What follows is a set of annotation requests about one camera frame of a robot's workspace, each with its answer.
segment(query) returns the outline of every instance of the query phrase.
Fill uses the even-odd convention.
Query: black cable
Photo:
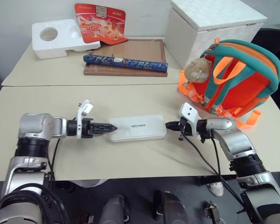
[[[190,143],[194,149],[198,152],[198,154],[200,155],[200,157],[202,158],[202,160],[215,172],[215,174],[217,174],[222,182],[222,184],[224,185],[224,187],[231,193],[231,195],[238,201],[238,203],[245,208],[245,204],[244,202],[236,195],[236,193],[231,189],[231,187],[229,186],[229,184],[226,182],[226,180],[223,179],[223,177],[221,176],[221,170],[220,170],[220,175],[219,173],[213,168],[212,165],[210,165],[210,163],[204,158],[204,156],[201,154],[200,150],[198,149],[198,147],[185,135],[185,133],[183,132],[182,128],[181,128],[181,133],[183,135],[183,137],[185,138],[185,140],[187,140],[188,143]]]
[[[39,188],[44,193],[46,193],[53,200],[53,202],[57,205],[58,211],[60,213],[60,217],[62,219],[62,223],[63,224],[69,224],[70,223],[68,213],[67,213],[61,199],[56,194],[54,194],[49,188],[47,188],[47,187],[45,187],[41,184],[38,184],[38,183],[27,183],[27,184],[24,184],[24,185],[21,185],[21,186],[17,187],[15,190],[13,190],[13,192],[24,189],[24,188],[28,188],[28,187]]]
[[[49,207],[44,201],[44,199],[38,195],[37,193],[30,190],[20,190],[13,191],[8,195],[5,195],[0,201],[0,209],[13,204],[13,203],[24,203],[24,202],[34,202],[37,204],[41,210],[41,214],[43,215],[43,223],[53,224],[53,218],[49,211]]]
[[[55,158],[56,158],[56,153],[57,153],[59,143],[60,143],[60,139],[57,140],[57,143],[55,145],[55,150],[54,150],[53,159],[52,159],[52,169],[54,169]]]
[[[49,164],[49,168],[50,168],[50,181],[49,181],[50,184],[49,184],[49,186],[50,186],[50,189],[52,191],[54,191],[55,190],[55,173],[53,171],[53,167],[52,167],[49,156],[48,156],[48,164]]]
[[[236,195],[236,193],[233,191],[233,189],[229,186],[229,184],[227,183],[227,181],[224,180],[223,177],[222,177],[222,175],[221,175],[220,160],[219,160],[219,154],[218,154],[218,149],[217,149],[216,142],[215,142],[215,140],[214,140],[213,137],[211,137],[210,139],[211,139],[211,141],[213,142],[213,145],[214,145],[214,148],[215,148],[215,152],[216,152],[219,179],[220,179],[220,181],[223,183],[223,185],[225,186],[225,188],[234,196],[234,195]]]

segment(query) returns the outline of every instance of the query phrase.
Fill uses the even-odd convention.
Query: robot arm
[[[237,174],[237,181],[245,191],[241,194],[245,210],[253,223],[280,224],[280,188],[267,171],[248,139],[231,118],[200,119],[197,110],[185,103],[179,110],[180,122],[168,122],[166,127],[189,136],[200,136],[202,142],[217,139],[230,161],[230,170]]]
[[[10,160],[1,193],[0,224],[42,224],[45,221],[51,223],[48,217],[44,220],[44,214],[48,215],[48,211],[45,201],[40,197],[44,190],[49,189],[35,186],[48,185],[49,175],[45,173],[45,169],[49,162],[48,147],[51,139],[66,136],[76,136],[77,139],[92,138],[93,134],[112,132],[117,129],[111,124],[94,123],[93,119],[83,118],[92,107],[86,100],[77,111],[77,119],[73,120],[53,117],[48,113],[28,113],[21,117],[18,147]],[[14,191],[24,184],[31,185],[31,183],[34,186]]]

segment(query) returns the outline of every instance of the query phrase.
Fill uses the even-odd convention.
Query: table
[[[94,108],[87,116],[95,122],[112,118],[160,114],[165,121],[178,120],[177,111],[189,99],[176,84],[3,87],[0,92],[0,181],[5,179],[9,159],[14,155],[19,121],[27,112],[48,112],[71,119],[78,103],[88,98]],[[269,98],[259,107],[258,124],[243,131],[250,138],[266,168],[280,171],[280,111]],[[198,110],[203,119],[215,117]],[[57,180],[86,180],[156,176],[213,174],[194,148],[179,141],[178,132],[168,130],[165,138],[112,143],[105,134],[93,139],[67,137],[56,157]],[[192,140],[206,159],[216,165],[210,140]],[[56,140],[49,147],[52,157]],[[222,174],[230,174],[229,163],[219,150]]]
[[[163,39],[162,37],[138,37],[139,39]],[[125,85],[125,84],[176,84],[180,66],[165,48],[168,63],[167,77],[109,77],[85,76],[83,56],[87,52],[68,51],[66,57],[40,60],[30,44],[3,86],[44,85]]]

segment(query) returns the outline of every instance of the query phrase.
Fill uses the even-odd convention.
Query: white plastic box
[[[110,134],[112,142],[164,138],[167,129],[161,115],[114,118],[110,122],[117,130]]]
[[[251,42],[266,17],[240,0],[171,0],[165,45],[184,69],[215,38]]]

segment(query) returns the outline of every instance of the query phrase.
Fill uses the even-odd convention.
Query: white sensor bracket
[[[93,105],[89,100],[85,100],[82,104],[79,104],[80,108],[77,111],[76,120],[77,120],[77,139],[82,138],[82,117],[85,117],[92,110]]]
[[[187,122],[191,125],[193,137],[197,138],[197,122],[201,119],[198,111],[189,103],[184,103],[179,109],[178,116],[183,117],[187,120]]]

